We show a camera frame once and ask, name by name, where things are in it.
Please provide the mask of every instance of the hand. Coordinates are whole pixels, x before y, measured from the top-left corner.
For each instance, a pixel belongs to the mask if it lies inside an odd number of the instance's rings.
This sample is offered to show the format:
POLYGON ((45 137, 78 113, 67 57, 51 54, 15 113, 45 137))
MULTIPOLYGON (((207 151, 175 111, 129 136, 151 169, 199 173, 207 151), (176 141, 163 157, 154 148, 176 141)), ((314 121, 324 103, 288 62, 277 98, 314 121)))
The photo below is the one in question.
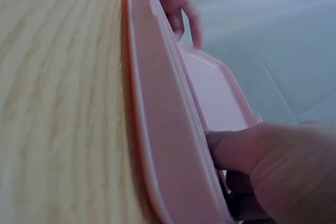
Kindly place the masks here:
POLYGON ((336 223, 336 127, 262 123, 206 136, 237 219, 336 223))
POLYGON ((182 10, 186 13, 193 39, 194 47, 201 49, 203 44, 201 14, 194 0, 160 0, 168 21, 179 41, 184 34, 182 10))

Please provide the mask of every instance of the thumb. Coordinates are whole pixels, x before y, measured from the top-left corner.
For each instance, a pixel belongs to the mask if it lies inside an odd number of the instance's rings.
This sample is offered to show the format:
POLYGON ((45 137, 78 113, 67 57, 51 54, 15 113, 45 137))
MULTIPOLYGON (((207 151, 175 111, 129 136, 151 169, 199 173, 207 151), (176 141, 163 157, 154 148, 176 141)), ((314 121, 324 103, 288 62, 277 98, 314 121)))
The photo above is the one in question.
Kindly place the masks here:
POLYGON ((268 139, 272 139, 276 127, 275 124, 263 123, 237 132, 206 133, 216 169, 236 170, 250 175, 272 149, 274 142, 268 139))

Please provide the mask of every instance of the wood grain surface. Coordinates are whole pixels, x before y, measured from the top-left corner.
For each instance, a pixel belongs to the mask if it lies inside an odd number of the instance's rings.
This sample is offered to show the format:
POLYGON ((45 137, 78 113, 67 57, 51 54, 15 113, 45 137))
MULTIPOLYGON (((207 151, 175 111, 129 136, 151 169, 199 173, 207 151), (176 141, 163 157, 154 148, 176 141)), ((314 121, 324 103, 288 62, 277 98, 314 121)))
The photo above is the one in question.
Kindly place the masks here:
POLYGON ((0 223, 156 222, 127 118, 121 3, 0 0, 0 223))

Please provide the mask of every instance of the plastic container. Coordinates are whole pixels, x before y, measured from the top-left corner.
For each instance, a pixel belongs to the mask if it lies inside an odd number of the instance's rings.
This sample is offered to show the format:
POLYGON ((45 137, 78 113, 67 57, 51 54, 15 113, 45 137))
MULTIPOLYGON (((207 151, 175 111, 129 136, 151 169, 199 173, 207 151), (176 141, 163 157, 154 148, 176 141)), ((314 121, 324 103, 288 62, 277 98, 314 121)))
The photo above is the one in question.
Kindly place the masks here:
POLYGON ((159 0, 127 0, 135 120, 144 177, 164 223, 235 223, 204 130, 258 123, 230 70, 177 44, 159 0))

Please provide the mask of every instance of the gray floor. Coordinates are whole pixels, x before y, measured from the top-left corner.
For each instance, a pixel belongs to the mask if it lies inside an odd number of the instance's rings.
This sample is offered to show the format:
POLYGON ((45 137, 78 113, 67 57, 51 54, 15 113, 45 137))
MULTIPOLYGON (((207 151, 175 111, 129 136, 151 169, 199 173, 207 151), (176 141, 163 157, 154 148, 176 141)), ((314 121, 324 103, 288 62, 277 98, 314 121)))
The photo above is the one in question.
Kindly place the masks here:
POLYGON ((204 51, 264 121, 336 122, 336 0, 196 1, 204 51))

